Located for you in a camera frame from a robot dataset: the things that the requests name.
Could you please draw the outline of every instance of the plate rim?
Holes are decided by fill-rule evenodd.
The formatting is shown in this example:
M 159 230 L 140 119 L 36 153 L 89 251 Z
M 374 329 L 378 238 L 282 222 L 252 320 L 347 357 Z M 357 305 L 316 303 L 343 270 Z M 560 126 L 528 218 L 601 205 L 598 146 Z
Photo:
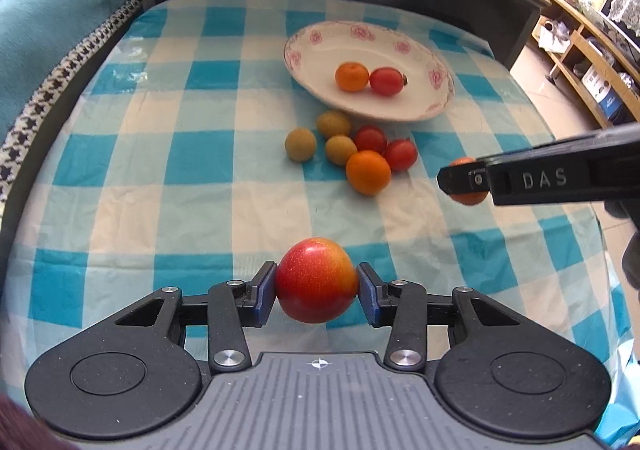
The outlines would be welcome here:
M 305 83 L 303 83 L 296 75 L 295 70 L 293 70 L 292 68 L 289 67 L 289 64 L 287 63 L 287 49 L 290 48 L 290 44 L 292 43 L 292 41 L 296 41 L 300 35 L 303 35 L 306 30 L 319 26 L 319 25 L 323 25 L 323 24 L 349 24 L 349 25 L 366 25 L 368 27 L 372 27 L 374 29 L 379 29 L 385 32 L 390 32 L 393 33 L 395 35 L 401 36 L 404 39 L 409 39 L 411 40 L 413 43 L 417 44 L 420 48 L 422 48 L 424 51 L 428 52 L 434 59 L 435 61 L 440 64 L 443 68 L 444 71 L 447 74 L 447 82 L 449 85 L 449 96 L 447 97 L 447 99 L 445 100 L 442 108 L 436 112 L 435 114 L 426 117 L 428 115 L 428 112 L 425 112 L 423 114 L 421 114 L 418 117 L 412 117 L 410 119 L 408 118 L 393 118 L 393 119 L 389 119 L 389 118 L 383 118 L 380 117 L 379 115 L 373 115 L 372 113 L 367 113 L 367 112 L 354 112 L 354 110 L 352 108 L 346 108 L 344 105 L 340 104 L 340 103 L 334 103 L 334 102 L 329 102 L 327 99 L 325 99 L 324 97 L 320 96 L 316 91 L 314 91 L 313 89 L 309 88 Z M 455 98 L 456 96 L 456 84 L 453 80 L 453 74 L 449 68 L 449 66 L 443 61 L 443 59 L 441 59 L 435 52 L 431 51 L 430 48 L 428 48 L 426 45 L 420 43 L 418 40 L 415 40 L 414 38 L 411 38 L 411 36 L 407 36 L 402 32 L 399 32 L 398 30 L 393 30 L 393 29 L 389 29 L 387 27 L 382 27 L 381 25 L 377 25 L 377 24 L 371 24 L 369 22 L 356 22 L 354 20 L 324 20 L 322 22 L 316 22 L 313 24 L 309 24 L 305 27 L 303 27 L 302 29 L 299 29 L 298 31 L 296 31 L 295 33 L 293 33 L 289 38 L 287 38 L 287 41 L 284 44 L 284 48 L 282 49 L 282 59 L 284 61 L 284 65 L 285 68 L 287 69 L 287 71 L 289 72 L 289 75 L 296 80 L 296 82 L 302 86 L 307 92 L 309 92 L 312 96 L 314 96 L 316 99 L 320 100 L 322 103 L 332 107 L 332 108 L 336 108 L 338 110 L 342 110 L 343 112 L 347 112 L 347 113 L 351 113 L 354 115 L 359 115 L 362 117 L 367 117 L 369 119 L 375 119 L 378 121 L 385 121 L 388 123 L 415 123 L 417 121 L 428 121 L 429 119 L 433 119 L 434 117 L 440 115 L 442 112 L 444 112 L 447 108 L 447 105 L 449 105 L 449 103 L 451 102 L 452 99 Z

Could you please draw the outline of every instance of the box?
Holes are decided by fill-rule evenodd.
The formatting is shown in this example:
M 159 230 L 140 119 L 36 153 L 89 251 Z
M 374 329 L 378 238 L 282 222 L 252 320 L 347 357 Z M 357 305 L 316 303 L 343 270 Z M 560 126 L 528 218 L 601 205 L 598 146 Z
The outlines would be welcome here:
M 542 27 L 544 24 L 546 24 L 549 21 L 549 18 L 547 18 L 546 16 L 541 16 L 538 19 L 538 23 L 536 24 L 536 26 L 533 28 L 533 31 L 531 32 L 531 35 L 535 38 L 535 40 L 537 42 L 540 41 L 540 27 Z
M 593 65 L 582 77 L 582 84 L 596 100 L 598 106 L 609 120 L 616 110 L 625 104 L 618 93 L 613 90 L 609 81 L 601 77 Z

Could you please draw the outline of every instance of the tangerine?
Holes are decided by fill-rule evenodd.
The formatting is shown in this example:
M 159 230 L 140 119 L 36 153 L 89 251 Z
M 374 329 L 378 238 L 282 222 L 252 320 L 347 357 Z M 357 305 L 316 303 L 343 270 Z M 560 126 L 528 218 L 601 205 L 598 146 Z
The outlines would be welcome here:
M 335 83 L 346 92 L 357 92 L 369 83 L 369 71 L 358 62 L 346 62 L 335 69 Z
M 391 168 L 386 159 L 373 150 L 363 150 L 349 157 L 347 180 L 361 194 L 376 195 L 391 180 Z
M 449 166 L 466 165 L 476 160 L 473 157 L 461 157 L 453 161 Z M 473 194 L 449 195 L 454 201 L 465 206 L 475 206 L 484 201 L 489 192 L 475 192 Z

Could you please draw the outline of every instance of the white plate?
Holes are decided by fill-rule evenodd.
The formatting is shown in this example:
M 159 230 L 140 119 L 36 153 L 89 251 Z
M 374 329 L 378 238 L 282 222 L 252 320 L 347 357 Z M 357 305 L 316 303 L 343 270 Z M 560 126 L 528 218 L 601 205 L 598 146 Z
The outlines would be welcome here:
M 322 22 L 294 34 L 284 48 L 291 76 L 326 104 L 384 121 L 421 121 L 442 112 L 454 95 L 453 77 L 428 48 L 402 33 L 362 22 Z M 394 67 L 407 77 L 399 94 L 380 96 L 367 86 L 344 92 L 335 69 L 360 62 L 372 72 Z

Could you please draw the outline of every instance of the blue gripper pad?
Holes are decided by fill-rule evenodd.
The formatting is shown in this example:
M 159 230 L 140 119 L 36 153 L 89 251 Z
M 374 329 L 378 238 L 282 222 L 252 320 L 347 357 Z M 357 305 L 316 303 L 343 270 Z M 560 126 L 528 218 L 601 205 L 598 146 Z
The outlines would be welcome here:
M 378 306 L 376 286 L 373 285 L 373 282 L 359 265 L 356 267 L 356 273 L 358 274 L 358 280 L 360 281 L 360 286 L 358 287 L 358 299 L 360 300 L 360 305 L 364 311 L 364 316 L 366 316 L 369 325 L 379 327 L 380 307 Z
M 254 315 L 257 325 L 265 325 L 269 319 L 271 308 L 276 300 L 276 273 L 278 265 L 273 264 L 263 281 L 258 286 L 258 297 L 255 301 Z

